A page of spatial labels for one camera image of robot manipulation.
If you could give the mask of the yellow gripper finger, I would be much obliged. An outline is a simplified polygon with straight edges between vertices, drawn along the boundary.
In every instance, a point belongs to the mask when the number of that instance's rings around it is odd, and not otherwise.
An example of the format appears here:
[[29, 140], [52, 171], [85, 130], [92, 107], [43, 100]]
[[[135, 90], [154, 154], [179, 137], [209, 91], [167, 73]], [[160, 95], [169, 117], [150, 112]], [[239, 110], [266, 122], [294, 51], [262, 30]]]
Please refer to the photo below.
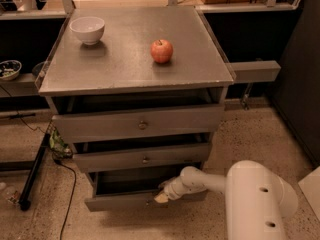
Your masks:
[[163, 204], [163, 203], [167, 203], [169, 201], [169, 198], [163, 191], [161, 191], [154, 197], [154, 200], [157, 203]]
[[160, 184], [158, 185], [158, 189], [163, 189], [163, 188], [165, 188], [167, 185], [171, 184], [174, 179], [175, 179], [175, 178], [171, 178], [171, 179], [169, 179], [169, 180], [166, 180], [166, 181], [160, 183]]

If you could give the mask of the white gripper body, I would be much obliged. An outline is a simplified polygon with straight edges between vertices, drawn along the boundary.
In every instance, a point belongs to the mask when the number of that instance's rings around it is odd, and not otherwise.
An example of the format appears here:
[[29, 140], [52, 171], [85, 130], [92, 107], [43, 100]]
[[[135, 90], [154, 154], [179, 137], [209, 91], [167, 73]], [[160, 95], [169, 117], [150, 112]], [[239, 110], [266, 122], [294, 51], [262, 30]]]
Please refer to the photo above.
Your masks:
[[169, 200], [180, 199], [188, 192], [188, 187], [183, 183], [181, 177], [178, 176], [174, 178], [175, 179], [171, 184], [163, 188], [163, 191], [168, 196]]

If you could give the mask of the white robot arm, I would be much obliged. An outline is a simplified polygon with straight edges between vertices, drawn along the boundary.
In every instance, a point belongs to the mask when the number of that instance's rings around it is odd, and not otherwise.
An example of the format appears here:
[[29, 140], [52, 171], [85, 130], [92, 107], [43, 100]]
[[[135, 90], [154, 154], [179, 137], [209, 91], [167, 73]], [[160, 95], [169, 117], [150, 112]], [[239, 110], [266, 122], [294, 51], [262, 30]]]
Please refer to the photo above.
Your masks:
[[288, 182], [263, 165], [239, 161], [225, 176], [188, 166], [161, 184], [155, 201], [162, 204], [203, 191], [225, 195], [228, 240], [287, 240], [283, 219], [295, 214], [298, 197]]

